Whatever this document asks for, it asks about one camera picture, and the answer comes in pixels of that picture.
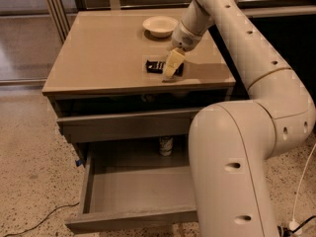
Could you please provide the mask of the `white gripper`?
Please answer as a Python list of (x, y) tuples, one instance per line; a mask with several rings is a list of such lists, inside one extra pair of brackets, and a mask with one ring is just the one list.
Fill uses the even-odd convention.
[(200, 41), (200, 36), (192, 34), (185, 28), (182, 22), (178, 23), (171, 36), (171, 46), (173, 49), (166, 59), (163, 70), (165, 78), (170, 79), (173, 77), (176, 70), (185, 60), (185, 52), (195, 49)]

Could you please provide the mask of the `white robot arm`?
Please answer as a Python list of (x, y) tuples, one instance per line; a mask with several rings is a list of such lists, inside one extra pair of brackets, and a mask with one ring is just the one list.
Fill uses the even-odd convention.
[(193, 0), (172, 34), (170, 78), (210, 26), (217, 26), (249, 95), (199, 111), (189, 159), (202, 237), (279, 237), (264, 162), (302, 143), (315, 123), (313, 100), (290, 65), (237, 6)]

